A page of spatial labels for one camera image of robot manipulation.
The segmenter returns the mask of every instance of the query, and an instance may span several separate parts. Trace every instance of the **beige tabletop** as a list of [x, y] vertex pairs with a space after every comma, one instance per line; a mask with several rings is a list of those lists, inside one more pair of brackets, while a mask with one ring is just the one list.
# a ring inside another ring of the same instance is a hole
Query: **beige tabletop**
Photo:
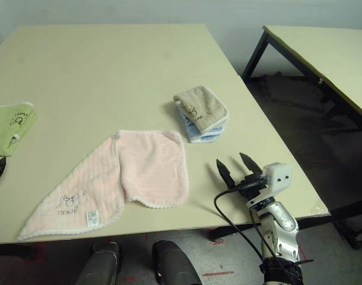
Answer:
[[[189, 144], [172, 96], [210, 86], [230, 111], [227, 129], [211, 144]], [[20, 27], [0, 46], [0, 105], [34, 103], [37, 122], [7, 160], [0, 180], [0, 243], [14, 242], [40, 201], [95, 146], [119, 129], [175, 129], [185, 143], [187, 202], [155, 210], [137, 202], [104, 229], [84, 238], [226, 225], [213, 206], [225, 190], [219, 158], [239, 181], [244, 152], [260, 166], [289, 162], [293, 185], [277, 196], [296, 217], [326, 207], [246, 86], [202, 24]], [[219, 202], [235, 223], [248, 223], [237, 194]]]
[[362, 30], [263, 28], [362, 114]]

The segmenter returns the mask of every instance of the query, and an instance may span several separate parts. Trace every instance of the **folded towel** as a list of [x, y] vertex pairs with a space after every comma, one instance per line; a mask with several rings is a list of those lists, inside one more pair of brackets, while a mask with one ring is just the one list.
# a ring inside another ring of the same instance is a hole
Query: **folded towel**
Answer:
[[175, 131], [119, 131], [95, 148], [36, 208], [18, 240], [74, 235], [112, 224], [125, 203], [175, 207], [189, 193]]
[[186, 116], [182, 111], [177, 108], [181, 120], [186, 128], [186, 133], [189, 137], [189, 141], [192, 144], [195, 143], [212, 143], [215, 141], [224, 131], [224, 126], [219, 126], [214, 128], [204, 134], [202, 134], [199, 129], [194, 125], [194, 123]]
[[36, 118], [31, 103], [0, 106], [0, 156], [14, 153]]
[[228, 120], [226, 107], [208, 87], [192, 88], [173, 96], [173, 100], [202, 134], [223, 126]]

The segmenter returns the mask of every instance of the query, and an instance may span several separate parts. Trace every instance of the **light blue towel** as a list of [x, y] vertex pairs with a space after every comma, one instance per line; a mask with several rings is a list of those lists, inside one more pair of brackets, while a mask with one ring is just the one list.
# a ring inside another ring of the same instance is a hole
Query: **light blue towel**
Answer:
[[186, 133], [188, 134], [189, 141], [192, 144], [195, 143], [212, 143], [215, 141], [224, 131], [224, 126], [219, 126], [212, 129], [209, 132], [202, 134], [199, 129], [194, 125], [194, 123], [184, 114], [181, 112], [179, 108], [177, 108], [181, 120], [185, 125]]

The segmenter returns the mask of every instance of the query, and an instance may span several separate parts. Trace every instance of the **pink towel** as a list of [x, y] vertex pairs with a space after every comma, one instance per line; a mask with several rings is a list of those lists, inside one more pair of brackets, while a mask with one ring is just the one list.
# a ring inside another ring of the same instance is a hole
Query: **pink towel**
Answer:
[[119, 131], [93, 150], [36, 208], [18, 240], [74, 235], [112, 224], [124, 204], [175, 207], [189, 193], [176, 131]]

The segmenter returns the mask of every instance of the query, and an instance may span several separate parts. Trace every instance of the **white wall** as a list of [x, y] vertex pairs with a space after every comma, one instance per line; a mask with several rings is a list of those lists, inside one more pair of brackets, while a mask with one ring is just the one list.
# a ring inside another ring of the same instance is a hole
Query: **white wall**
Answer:
[[[362, 0], [0, 0], [0, 43], [20, 24], [205, 23], [241, 74], [263, 24], [362, 29]], [[257, 74], [297, 71], [268, 47]]]

